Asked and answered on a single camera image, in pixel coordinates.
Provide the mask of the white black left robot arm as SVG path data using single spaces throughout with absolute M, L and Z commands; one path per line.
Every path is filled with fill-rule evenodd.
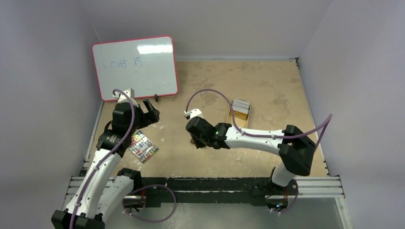
M 56 210 L 51 222 L 56 229 L 103 229 L 112 211 L 125 195 L 142 190 L 140 172 L 122 169 L 113 186 L 106 188 L 110 175 L 131 145 L 133 134 L 157 123 L 160 112 L 149 99 L 144 112 L 134 99 L 119 99 L 112 119 L 99 136 L 92 163 L 80 187 L 64 210 Z

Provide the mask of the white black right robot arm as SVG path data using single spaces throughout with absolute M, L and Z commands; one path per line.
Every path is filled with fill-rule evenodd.
M 213 126 L 201 117 L 193 117 L 185 129 L 196 148 L 246 148 L 279 156 L 281 162 L 268 181 L 268 188 L 274 194 L 284 191 L 296 176 L 310 175 L 316 144 L 294 125 L 287 125 L 284 130 L 268 131 L 269 136 L 266 136 L 266 131 L 237 130 L 229 123 Z

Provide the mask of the beige oval card tray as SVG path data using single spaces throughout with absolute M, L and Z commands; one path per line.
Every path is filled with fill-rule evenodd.
M 249 113 L 242 113 L 234 109 L 234 120 L 239 128 L 248 128 Z M 228 112 L 226 123 L 234 124 L 231 110 Z

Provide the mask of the pack of coloured markers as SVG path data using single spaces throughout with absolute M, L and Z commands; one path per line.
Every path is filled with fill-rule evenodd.
M 141 163 L 146 163 L 159 150 L 159 148 L 140 130 L 132 136 L 131 144 L 128 149 Z

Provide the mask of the pink framed whiteboard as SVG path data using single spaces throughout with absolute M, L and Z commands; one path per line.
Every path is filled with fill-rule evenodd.
M 100 96 L 114 101 L 113 90 L 134 90 L 136 98 L 177 94 L 173 40 L 156 36 L 92 45 Z

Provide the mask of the aluminium rail frame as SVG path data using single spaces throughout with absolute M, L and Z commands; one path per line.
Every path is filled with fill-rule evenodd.
M 339 177 L 298 177 L 286 188 L 276 187 L 267 177 L 143 177 L 136 187 L 148 186 L 146 207 L 162 203 L 250 204 L 265 206 L 284 197 L 342 198 Z

